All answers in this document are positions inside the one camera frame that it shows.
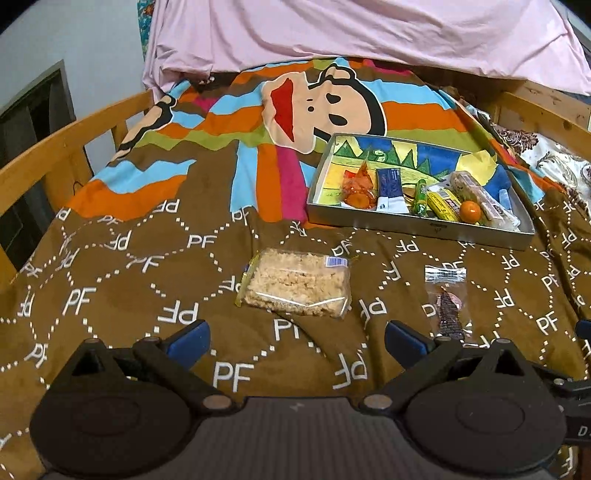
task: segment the wall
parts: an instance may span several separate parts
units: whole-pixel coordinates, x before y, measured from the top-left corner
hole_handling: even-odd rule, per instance
[[[573,26],[574,32],[579,38],[579,41],[588,49],[591,50],[591,28],[585,24],[577,15],[575,15],[568,7],[566,7],[560,0],[552,0],[552,4],[558,12],[568,19]]]
[[[76,118],[143,90],[137,0],[39,0],[0,35],[0,109],[64,60]],[[95,173],[111,134],[86,147]]]

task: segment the monkey red mouth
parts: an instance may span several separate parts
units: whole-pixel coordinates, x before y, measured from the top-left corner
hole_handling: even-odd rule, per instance
[[[275,122],[292,142],[294,141],[293,93],[294,83],[290,79],[285,79],[280,87],[271,92]]]

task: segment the plastic wrapper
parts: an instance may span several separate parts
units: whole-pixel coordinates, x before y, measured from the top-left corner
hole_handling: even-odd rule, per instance
[[[427,204],[441,220],[460,221],[460,201],[448,189],[432,186],[427,192]]]
[[[425,265],[425,288],[432,312],[426,312],[434,336],[473,342],[467,307],[466,269]]]
[[[508,231],[519,231],[521,221],[503,208],[467,171],[455,171],[450,175],[450,184],[462,200],[476,202],[482,209],[486,226]]]
[[[236,304],[299,315],[342,317],[350,305],[346,258],[267,248],[254,256]]]
[[[511,205],[511,199],[509,198],[509,192],[506,189],[499,190],[499,203],[509,213],[513,213],[513,207]]]
[[[350,207],[374,209],[378,199],[374,194],[374,183],[368,173],[367,162],[363,162],[357,173],[345,170],[341,200]]]
[[[414,191],[413,213],[419,217],[427,216],[427,182],[419,179]]]
[[[376,175],[379,186],[377,210],[386,213],[408,213],[402,192],[400,168],[379,168]]]

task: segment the bed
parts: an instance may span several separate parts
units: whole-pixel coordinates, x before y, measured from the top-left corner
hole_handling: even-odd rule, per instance
[[[514,93],[489,93],[479,106],[495,122],[513,111],[529,129],[591,158],[590,134],[575,122]],[[286,103],[286,95],[297,101]],[[365,110],[369,122],[356,124]],[[140,112],[144,119],[128,130],[125,120]],[[490,151],[496,162],[479,168],[518,188],[537,229],[531,246],[310,224],[307,189],[339,123],[340,131]],[[91,179],[82,148],[109,130],[117,153]],[[541,196],[535,203],[520,176]],[[589,218],[405,67],[314,59],[248,69],[225,84],[185,80],[155,105],[144,92],[63,128],[0,170],[0,213],[39,180],[54,222],[18,272],[0,251],[0,475],[42,472],[27,435],[31,412],[88,337],[129,346],[200,318],[212,344],[193,371],[237,400],[361,398],[401,371],[384,348],[388,320],[428,333],[429,264],[467,268],[479,347],[509,337],[533,361],[573,378],[589,375],[591,347],[574,334],[577,320],[589,318]],[[236,307],[244,267],[265,247],[355,257],[351,311],[337,320]],[[573,452],[566,455],[568,472]]]

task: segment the orange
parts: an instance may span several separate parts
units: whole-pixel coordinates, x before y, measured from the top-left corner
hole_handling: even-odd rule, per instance
[[[476,223],[480,220],[481,215],[482,211],[476,202],[466,200],[460,205],[460,218],[462,219],[462,222]]]

